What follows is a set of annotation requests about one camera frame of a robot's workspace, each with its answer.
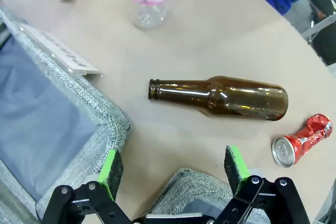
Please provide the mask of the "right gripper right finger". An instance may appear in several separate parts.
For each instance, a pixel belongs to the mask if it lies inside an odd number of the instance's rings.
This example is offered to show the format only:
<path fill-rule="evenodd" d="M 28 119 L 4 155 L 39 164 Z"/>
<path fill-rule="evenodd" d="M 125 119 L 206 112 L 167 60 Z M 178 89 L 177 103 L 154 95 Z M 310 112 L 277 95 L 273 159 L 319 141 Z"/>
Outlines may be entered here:
<path fill-rule="evenodd" d="M 254 209 L 263 210 L 271 223 L 310 222 L 292 179 L 270 182 L 251 175 L 235 145 L 226 146 L 224 169 L 233 197 L 215 223 L 245 223 Z"/>

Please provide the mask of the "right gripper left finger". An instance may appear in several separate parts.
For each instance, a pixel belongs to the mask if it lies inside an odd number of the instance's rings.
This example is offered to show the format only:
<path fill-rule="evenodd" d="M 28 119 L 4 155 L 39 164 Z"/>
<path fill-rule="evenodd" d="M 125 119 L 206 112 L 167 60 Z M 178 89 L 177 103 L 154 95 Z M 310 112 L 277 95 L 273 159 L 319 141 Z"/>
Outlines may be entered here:
<path fill-rule="evenodd" d="M 50 198 L 42 223 L 82 223 L 86 215 L 95 214 L 101 223 L 131 223 L 116 203 L 123 173 L 121 154 L 111 150 L 97 180 L 77 189 L 57 186 Z"/>

